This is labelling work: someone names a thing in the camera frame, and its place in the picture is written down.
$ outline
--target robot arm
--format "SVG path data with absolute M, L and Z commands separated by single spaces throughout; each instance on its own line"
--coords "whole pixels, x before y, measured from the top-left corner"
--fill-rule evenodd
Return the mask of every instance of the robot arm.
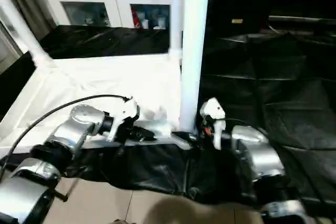
M 0 184 L 0 224 L 42 223 L 54 197 L 66 200 L 55 188 L 87 136 L 107 132 L 113 141 L 121 124 L 138 118 L 139 107 L 133 100 L 125 103 L 118 117 L 87 105 L 74 107 L 68 120 L 44 144 L 34 146 L 30 157 Z
M 264 223 L 313 224 L 293 188 L 289 187 L 285 168 L 266 136 L 251 126 L 236 125 L 225 131 L 225 113 L 215 98 L 201 108 L 202 135 L 211 139 L 216 149 L 224 146 L 237 157 L 247 171 Z

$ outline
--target glass cabinet door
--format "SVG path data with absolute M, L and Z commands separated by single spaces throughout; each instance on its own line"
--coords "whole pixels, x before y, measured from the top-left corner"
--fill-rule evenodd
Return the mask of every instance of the glass cabinet door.
M 60 25 L 120 27 L 116 0 L 48 0 Z
M 171 0 L 117 0 L 123 27 L 144 29 L 170 28 Z M 181 6 L 181 30 L 183 30 L 183 8 Z
M 71 25 L 111 26 L 104 3 L 62 2 Z
M 131 4 L 135 28 L 169 29 L 170 6 Z

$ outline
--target white pole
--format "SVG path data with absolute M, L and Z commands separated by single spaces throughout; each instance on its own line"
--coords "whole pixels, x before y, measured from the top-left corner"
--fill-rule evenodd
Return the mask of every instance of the white pole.
M 170 6 L 170 49 L 169 56 L 180 60 L 182 57 L 182 0 L 172 0 Z
M 180 130 L 193 132 L 208 0 L 185 0 Z
M 14 6 L 11 0 L 0 0 L 0 7 L 8 17 L 14 29 L 17 31 L 23 42 L 27 45 L 36 67 L 52 66 L 52 59 L 43 50 L 34 34 L 28 28 L 26 22 Z

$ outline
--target floor tile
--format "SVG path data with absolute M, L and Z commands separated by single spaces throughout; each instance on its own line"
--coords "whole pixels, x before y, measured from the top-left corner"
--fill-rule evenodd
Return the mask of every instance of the floor tile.
M 328 218 L 319 218 L 319 220 L 322 224 L 331 224 L 331 220 L 328 219 Z
M 201 205 L 184 197 L 134 191 L 126 221 L 136 224 L 234 224 L 234 211 L 225 205 Z
M 235 209 L 236 224 L 264 224 L 260 213 L 253 210 Z
M 74 179 L 63 178 L 58 190 L 65 194 Z M 107 183 L 79 180 L 67 202 L 55 199 L 44 224 L 108 224 L 125 219 L 132 191 Z

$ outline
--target black fabric backdrop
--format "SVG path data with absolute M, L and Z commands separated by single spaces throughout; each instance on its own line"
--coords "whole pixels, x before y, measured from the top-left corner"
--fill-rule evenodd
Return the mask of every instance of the black fabric backdrop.
M 335 41 L 289 34 L 238 39 L 241 42 L 206 36 L 199 105 L 217 97 L 229 118 L 266 129 L 308 212 L 336 216 Z M 169 35 L 58 26 L 41 44 L 53 58 L 151 54 L 167 52 Z M 33 71 L 26 54 L 0 76 L 6 94 L 0 114 L 6 113 Z M 115 152 L 83 150 L 67 175 L 125 189 L 183 195 L 205 204 L 255 204 L 226 151 L 183 151 L 160 145 L 129 147 L 121 157 Z M 11 168 L 25 156 L 14 155 Z

